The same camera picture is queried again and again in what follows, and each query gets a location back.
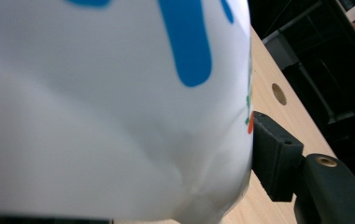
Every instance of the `wooden surface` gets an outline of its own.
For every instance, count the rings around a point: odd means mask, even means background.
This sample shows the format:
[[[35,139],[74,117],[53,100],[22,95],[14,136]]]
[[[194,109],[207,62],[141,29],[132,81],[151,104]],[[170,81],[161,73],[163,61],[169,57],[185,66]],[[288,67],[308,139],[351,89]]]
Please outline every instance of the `wooden surface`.
[[[252,31],[253,106],[267,114],[304,145],[304,154],[322,153],[333,156],[317,126],[307,114],[288,81],[284,78],[260,38]],[[282,105],[273,93],[277,84],[285,95]],[[175,221],[127,222],[116,224],[176,224]],[[243,200],[224,218],[223,224],[236,223],[296,223],[293,203],[272,203],[258,178],[252,173],[248,192]]]

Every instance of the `red marking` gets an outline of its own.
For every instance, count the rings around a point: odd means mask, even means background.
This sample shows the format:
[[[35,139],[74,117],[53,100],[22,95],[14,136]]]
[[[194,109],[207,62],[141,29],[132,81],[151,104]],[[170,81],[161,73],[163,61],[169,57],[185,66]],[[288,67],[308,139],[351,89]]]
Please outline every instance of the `red marking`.
[[[253,111],[250,114],[250,120],[249,120],[249,125],[248,125],[248,133],[253,132],[253,126],[254,126],[254,113]]]

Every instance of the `blue paint stripe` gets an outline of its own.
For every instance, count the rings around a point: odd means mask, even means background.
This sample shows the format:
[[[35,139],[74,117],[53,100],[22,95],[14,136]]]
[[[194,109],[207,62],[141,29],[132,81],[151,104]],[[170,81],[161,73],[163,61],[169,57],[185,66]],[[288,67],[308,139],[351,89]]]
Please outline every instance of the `blue paint stripe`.
[[[195,87],[210,76],[212,62],[201,0],[159,0],[178,76]]]
[[[230,6],[227,3],[227,0],[221,0],[221,4],[223,5],[224,13],[230,23],[234,22],[233,12],[230,9]]]
[[[106,7],[111,0],[66,0],[85,7]]]

